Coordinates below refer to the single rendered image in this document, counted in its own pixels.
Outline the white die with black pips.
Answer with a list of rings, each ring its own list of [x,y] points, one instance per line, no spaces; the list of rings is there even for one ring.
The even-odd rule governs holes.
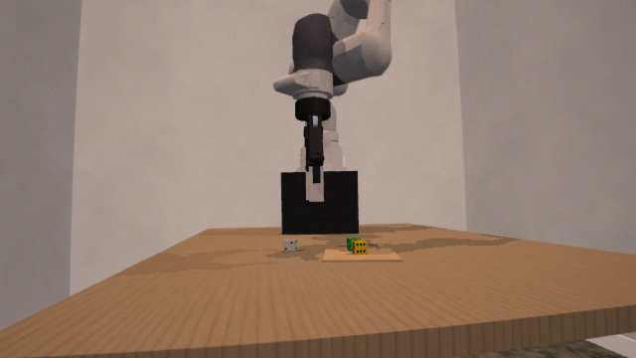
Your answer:
[[[283,240],[283,250],[285,252],[295,252],[297,250],[297,240],[296,239]]]

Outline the green die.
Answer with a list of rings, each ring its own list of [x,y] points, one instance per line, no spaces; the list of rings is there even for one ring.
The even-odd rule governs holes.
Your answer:
[[[347,250],[349,250],[349,251],[352,250],[352,241],[353,240],[360,240],[360,238],[347,238]]]

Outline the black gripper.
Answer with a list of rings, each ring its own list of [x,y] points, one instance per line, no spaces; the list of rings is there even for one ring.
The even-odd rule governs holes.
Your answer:
[[[295,103],[295,117],[306,121],[304,137],[306,147],[306,200],[324,202],[323,126],[331,116],[330,101],[322,97],[305,97]]]

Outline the yellow die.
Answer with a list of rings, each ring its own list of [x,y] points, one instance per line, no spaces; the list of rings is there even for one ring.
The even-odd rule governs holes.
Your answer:
[[[352,253],[355,255],[366,255],[367,254],[367,241],[364,240],[353,240],[352,241]]]

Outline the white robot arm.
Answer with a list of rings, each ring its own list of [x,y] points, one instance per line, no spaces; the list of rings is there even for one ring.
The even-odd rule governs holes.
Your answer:
[[[330,101],[344,94],[349,83],[381,76],[392,59],[391,1],[334,0],[327,15],[315,13],[299,19],[292,36],[289,76],[274,81],[274,90],[296,100],[315,96]],[[367,12],[367,27],[355,34]],[[349,171],[338,144],[332,102],[331,116],[322,126],[323,171]]]

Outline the orange flat mat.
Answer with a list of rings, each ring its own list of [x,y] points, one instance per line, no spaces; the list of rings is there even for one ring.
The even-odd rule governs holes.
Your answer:
[[[382,263],[402,262],[392,249],[368,249],[366,255],[355,255],[347,249],[326,249],[322,263]]]

